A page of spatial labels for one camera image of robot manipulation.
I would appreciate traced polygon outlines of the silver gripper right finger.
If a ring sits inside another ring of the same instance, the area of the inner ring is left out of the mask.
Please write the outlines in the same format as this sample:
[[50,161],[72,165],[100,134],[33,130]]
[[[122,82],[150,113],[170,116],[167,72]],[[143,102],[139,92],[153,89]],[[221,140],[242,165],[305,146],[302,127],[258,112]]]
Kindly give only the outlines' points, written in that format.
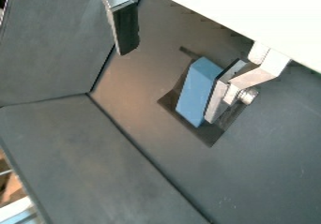
[[237,100],[251,104],[258,95],[254,86],[277,78],[292,60],[260,42],[254,42],[247,59],[249,62],[238,60],[217,78],[205,110],[211,124]]

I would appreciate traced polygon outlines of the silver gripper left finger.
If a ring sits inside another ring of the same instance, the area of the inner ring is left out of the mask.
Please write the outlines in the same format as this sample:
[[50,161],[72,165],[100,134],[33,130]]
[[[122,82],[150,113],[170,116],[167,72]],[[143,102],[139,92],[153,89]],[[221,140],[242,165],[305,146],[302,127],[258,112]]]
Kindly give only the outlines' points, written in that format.
[[139,45],[138,6],[132,0],[102,0],[116,51],[130,53]]

